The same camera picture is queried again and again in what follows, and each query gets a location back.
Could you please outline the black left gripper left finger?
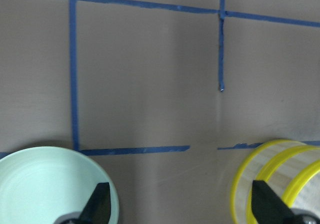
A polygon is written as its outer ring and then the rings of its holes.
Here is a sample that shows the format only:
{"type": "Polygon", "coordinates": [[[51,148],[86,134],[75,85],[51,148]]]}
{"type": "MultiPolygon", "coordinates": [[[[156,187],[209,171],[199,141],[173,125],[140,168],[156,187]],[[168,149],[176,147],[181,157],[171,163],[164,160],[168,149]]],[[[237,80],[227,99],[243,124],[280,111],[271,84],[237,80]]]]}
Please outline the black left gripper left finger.
{"type": "Polygon", "coordinates": [[[98,183],[82,210],[78,222],[107,224],[111,216],[111,191],[108,182],[98,183]]]}

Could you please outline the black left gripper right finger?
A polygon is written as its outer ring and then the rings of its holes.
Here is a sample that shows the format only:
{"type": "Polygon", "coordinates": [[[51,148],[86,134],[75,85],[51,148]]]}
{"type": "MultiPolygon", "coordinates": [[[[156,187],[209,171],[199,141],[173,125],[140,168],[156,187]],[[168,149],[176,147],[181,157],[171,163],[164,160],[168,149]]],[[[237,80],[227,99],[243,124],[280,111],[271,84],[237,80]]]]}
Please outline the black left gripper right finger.
{"type": "Polygon", "coordinates": [[[251,191],[251,211],[259,224],[304,223],[263,180],[254,180],[251,191]]]}

